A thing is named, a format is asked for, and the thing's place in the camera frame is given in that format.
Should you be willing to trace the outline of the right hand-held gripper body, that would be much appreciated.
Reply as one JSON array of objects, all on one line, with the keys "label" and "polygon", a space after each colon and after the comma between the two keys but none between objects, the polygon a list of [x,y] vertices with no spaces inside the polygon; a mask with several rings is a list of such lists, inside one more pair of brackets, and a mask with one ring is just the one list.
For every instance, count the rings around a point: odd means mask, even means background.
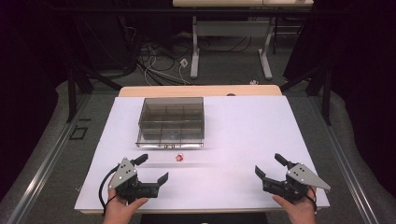
[{"label": "right hand-held gripper body", "polygon": [[331,186],[299,162],[290,169],[271,169],[270,173],[262,178],[263,191],[281,196],[290,203],[304,198],[311,188],[329,191]]}]

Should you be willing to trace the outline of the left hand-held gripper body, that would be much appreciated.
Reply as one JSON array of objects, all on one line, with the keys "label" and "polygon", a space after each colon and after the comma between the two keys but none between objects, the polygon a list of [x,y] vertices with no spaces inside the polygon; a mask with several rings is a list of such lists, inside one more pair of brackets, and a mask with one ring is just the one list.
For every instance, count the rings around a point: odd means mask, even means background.
[{"label": "left hand-held gripper body", "polygon": [[114,189],[128,203],[140,198],[157,198],[159,194],[159,188],[153,188],[151,183],[143,183],[138,179],[137,166],[123,158],[108,184],[109,190]]}]

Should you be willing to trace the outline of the person's right hand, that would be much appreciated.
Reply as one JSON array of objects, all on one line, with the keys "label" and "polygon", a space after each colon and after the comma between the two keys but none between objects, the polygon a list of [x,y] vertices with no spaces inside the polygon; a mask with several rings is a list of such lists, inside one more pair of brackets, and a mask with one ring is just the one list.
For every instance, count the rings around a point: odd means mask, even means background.
[{"label": "person's right hand", "polygon": [[291,224],[317,224],[314,200],[316,189],[311,187],[307,195],[298,202],[290,203],[279,195],[274,195],[273,200],[288,214]]}]

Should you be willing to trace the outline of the person's left hand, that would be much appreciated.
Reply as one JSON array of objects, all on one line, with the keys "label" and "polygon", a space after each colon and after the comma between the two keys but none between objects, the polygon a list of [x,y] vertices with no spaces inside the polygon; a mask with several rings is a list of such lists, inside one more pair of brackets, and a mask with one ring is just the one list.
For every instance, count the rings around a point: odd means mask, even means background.
[{"label": "person's left hand", "polygon": [[108,192],[103,224],[128,224],[136,211],[148,201],[148,198],[140,198],[127,203],[114,189],[111,189]]}]

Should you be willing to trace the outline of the white table mat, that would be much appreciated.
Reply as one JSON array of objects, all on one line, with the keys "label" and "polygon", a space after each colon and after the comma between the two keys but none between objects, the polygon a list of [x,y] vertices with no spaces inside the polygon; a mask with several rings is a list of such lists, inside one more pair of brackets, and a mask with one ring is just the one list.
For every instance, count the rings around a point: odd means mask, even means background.
[{"label": "white table mat", "polygon": [[[140,97],[116,98],[76,201],[82,213],[99,213],[105,175],[123,158],[148,154],[137,168],[143,182],[168,173],[157,198],[142,207],[152,214],[257,212],[278,209],[262,190],[255,166],[267,175],[281,169],[275,154],[313,165],[304,139],[284,96],[213,96],[204,99],[203,147],[158,149],[137,147]],[[182,153],[184,161],[176,161]]]}]

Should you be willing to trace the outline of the clear grey compartment box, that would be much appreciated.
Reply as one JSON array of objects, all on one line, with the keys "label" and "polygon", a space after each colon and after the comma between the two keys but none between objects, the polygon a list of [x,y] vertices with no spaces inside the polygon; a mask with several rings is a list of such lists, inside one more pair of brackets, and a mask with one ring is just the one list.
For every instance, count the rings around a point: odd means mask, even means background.
[{"label": "clear grey compartment box", "polygon": [[203,147],[203,97],[145,98],[138,121],[138,147]]}]

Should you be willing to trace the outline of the black metal stand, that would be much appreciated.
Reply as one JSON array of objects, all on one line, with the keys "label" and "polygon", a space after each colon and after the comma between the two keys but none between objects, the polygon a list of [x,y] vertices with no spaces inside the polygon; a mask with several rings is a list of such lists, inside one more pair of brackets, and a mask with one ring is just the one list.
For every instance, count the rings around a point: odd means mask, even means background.
[{"label": "black metal stand", "polygon": [[291,87],[297,85],[303,80],[310,78],[310,82],[305,89],[308,96],[317,96],[319,91],[322,91],[321,116],[328,125],[331,125],[330,120],[330,100],[332,90],[332,63],[324,60],[319,65],[311,68],[308,72],[298,76],[295,79],[289,80],[286,84],[280,87],[281,91],[287,91]]},{"label": "black metal stand", "polygon": [[93,85],[89,81],[88,76],[98,79],[100,82],[116,91],[121,89],[120,84],[100,75],[98,72],[92,70],[79,61],[69,60],[66,67],[69,106],[68,122],[71,122],[78,112],[77,87],[79,87],[84,94],[91,94],[93,91]]}]

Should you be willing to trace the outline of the dark curtain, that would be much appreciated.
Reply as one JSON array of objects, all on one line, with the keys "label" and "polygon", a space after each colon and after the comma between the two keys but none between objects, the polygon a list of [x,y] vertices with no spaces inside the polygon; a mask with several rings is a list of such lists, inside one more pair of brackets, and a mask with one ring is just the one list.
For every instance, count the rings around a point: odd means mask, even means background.
[{"label": "dark curtain", "polygon": [[396,198],[396,0],[313,0],[284,77],[332,59],[361,157]]},{"label": "dark curtain", "polygon": [[0,0],[0,202],[46,129],[64,81],[35,0]]}]

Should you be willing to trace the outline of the white desk with metal legs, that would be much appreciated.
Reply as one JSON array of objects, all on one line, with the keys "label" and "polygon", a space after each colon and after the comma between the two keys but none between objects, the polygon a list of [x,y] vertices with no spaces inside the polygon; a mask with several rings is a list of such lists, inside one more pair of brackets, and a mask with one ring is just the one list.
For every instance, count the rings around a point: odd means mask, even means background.
[{"label": "white desk with metal legs", "polygon": [[[174,7],[186,9],[209,9],[217,7],[219,9],[310,9],[314,0],[173,0]],[[264,21],[253,21],[247,19],[243,21],[222,21],[221,19],[209,19],[202,21],[196,16],[192,17],[192,55],[191,55],[191,78],[198,77],[199,36],[250,36],[263,37],[264,45],[258,50],[262,64],[264,78],[273,78],[270,65],[267,59],[267,52],[272,36],[275,34],[276,16],[264,16]]]}]

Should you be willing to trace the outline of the metal floor rail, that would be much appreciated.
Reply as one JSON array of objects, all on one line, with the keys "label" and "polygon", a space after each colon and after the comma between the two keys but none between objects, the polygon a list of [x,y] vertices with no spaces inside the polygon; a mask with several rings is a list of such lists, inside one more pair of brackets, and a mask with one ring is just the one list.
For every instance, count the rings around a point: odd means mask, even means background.
[{"label": "metal floor rail", "polygon": [[346,181],[346,185],[348,188],[351,197],[353,198],[354,203],[356,204],[361,218],[364,224],[379,224],[378,219],[375,215],[375,212],[368,202],[368,198],[363,191],[360,181],[356,177],[349,161],[347,160],[346,154],[341,147],[340,142],[338,141],[332,126],[322,117],[321,114],[321,104],[317,97],[310,97],[309,101],[314,108],[314,111],[319,118],[321,125],[323,126],[326,134],[330,138],[331,141],[331,150],[333,157],[336,160],[337,166]]},{"label": "metal floor rail", "polygon": [[6,198],[0,202],[0,210],[4,212],[0,224],[24,222],[75,129],[79,114],[90,99],[90,94],[82,94],[78,98],[76,115],[70,122],[66,122],[68,117],[66,99],[60,98],[34,152],[11,186]]}]

